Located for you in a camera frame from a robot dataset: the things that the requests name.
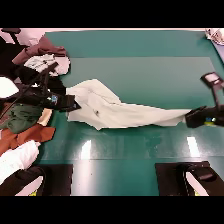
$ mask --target green table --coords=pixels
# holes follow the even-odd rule
[[[213,70],[224,77],[223,63],[203,32],[80,31],[47,37],[71,58],[71,71],[62,77],[65,86],[97,78],[126,103],[166,109],[212,106],[211,93],[199,78]],[[67,122],[59,112],[50,125],[57,131],[40,148],[37,163],[73,163],[72,195],[158,195],[156,162],[208,160],[224,179],[220,127],[97,131]],[[195,138],[200,157],[194,158],[188,137]]]

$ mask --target red-brown fabric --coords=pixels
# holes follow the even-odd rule
[[[55,128],[44,127],[41,124],[35,124],[20,134],[13,134],[9,129],[4,129],[0,140],[0,156],[8,149],[15,149],[30,140],[36,142],[49,141],[53,138],[54,132]]]
[[[44,54],[54,54],[56,57],[65,57],[66,50],[64,47],[55,47],[46,36],[41,37],[38,44],[23,49],[12,62],[16,65],[24,64],[33,56]]]

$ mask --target black cloth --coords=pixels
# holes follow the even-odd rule
[[[38,72],[24,65],[14,65],[13,74],[16,77],[19,77],[23,84],[28,85],[31,80],[33,80],[38,75]],[[66,88],[58,76],[49,77],[47,88],[50,89],[50,91],[53,93],[66,95]]]
[[[11,71],[14,66],[12,59],[25,47],[24,45],[6,43],[5,40],[0,37],[0,76],[15,80],[16,76]]]

